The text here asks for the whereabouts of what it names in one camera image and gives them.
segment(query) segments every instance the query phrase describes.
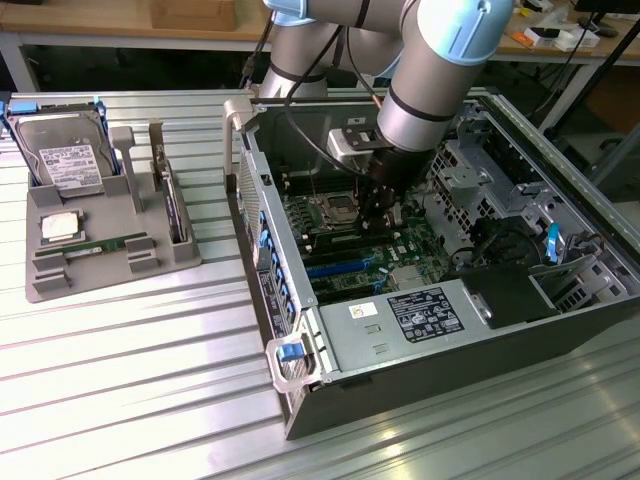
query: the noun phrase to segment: white sticker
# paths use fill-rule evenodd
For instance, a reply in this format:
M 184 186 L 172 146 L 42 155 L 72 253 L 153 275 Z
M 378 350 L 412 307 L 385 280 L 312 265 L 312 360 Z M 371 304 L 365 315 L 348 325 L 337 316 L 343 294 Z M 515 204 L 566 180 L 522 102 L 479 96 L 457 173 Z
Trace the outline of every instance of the white sticker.
M 102 184 L 91 145 L 45 148 L 40 150 L 40 156 L 58 190 Z
M 349 307 L 352 318 L 364 318 L 377 315 L 378 310 L 373 302 L 363 303 L 361 305 L 352 305 Z

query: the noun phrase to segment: workbench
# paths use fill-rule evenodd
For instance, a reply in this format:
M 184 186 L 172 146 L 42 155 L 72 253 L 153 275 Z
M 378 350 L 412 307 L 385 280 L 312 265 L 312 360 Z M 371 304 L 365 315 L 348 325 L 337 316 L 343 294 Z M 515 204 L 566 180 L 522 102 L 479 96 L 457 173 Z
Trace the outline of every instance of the workbench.
M 638 320 L 568 356 L 285 441 L 222 185 L 222 104 L 241 94 L 16 95 L 42 104 L 99 95 L 111 126 L 134 129 L 138 171 L 151 159 L 148 120 L 162 119 L 204 264 L 27 303 L 27 168 L 2 133 L 3 480 L 609 479 L 638 471 Z M 347 94 L 356 92 L 332 92 Z

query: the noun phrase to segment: metal handle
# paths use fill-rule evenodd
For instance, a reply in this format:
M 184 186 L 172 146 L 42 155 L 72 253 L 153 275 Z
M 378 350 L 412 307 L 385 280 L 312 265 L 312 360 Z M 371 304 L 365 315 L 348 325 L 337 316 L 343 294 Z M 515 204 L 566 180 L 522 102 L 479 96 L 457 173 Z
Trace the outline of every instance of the metal handle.
M 322 380 L 320 367 L 316 364 L 312 373 L 299 378 L 287 379 L 282 375 L 280 370 L 280 360 L 278 359 L 278 348 L 295 343 L 301 342 L 303 346 L 307 345 L 307 342 L 303 341 L 303 337 L 306 334 L 303 332 L 294 332 L 286 337 L 276 338 L 270 340 L 267 343 L 265 353 L 267 355 L 267 361 L 269 362 L 269 369 L 271 370 L 271 377 L 273 378 L 273 386 L 279 393 L 291 393 L 301 389 L 305 385 L 318 382 Z

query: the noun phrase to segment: cardboard box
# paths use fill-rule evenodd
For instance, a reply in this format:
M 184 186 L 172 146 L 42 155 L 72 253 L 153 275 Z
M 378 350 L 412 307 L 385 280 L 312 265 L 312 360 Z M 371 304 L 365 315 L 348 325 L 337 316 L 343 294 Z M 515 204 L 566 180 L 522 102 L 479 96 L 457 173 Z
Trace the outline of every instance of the cardboard box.
M 235 0 L 149 0 L 153 28 L 229 32 L 236 28 Z

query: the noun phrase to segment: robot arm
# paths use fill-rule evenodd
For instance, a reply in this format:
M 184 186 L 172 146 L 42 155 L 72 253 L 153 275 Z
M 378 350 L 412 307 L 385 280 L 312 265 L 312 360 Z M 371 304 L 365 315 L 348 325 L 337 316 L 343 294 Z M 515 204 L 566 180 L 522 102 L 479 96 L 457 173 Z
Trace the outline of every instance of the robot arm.
M 399 57 L 376 124 L 357 132 L 352 128 L 332 131 L 328 139 L 328 149 L 338 161 L 367 161 L 372 182 L 359 195 L 364 223 L 391 208 L 426 166 L 428 153 L 442 141 L 484 64 L 495 53 L 514 7 L 513 0 L 265 3 L 278 11 L 276 24 L 281 27 L 261 96 L 286 97 L 337 25 L 352 27 L 350 45 L 362 73 L 378 75 Z M 351 69 L 344 60 L 343 37 L 305 78 L 295 96 L 324 95 L 328 68 Z

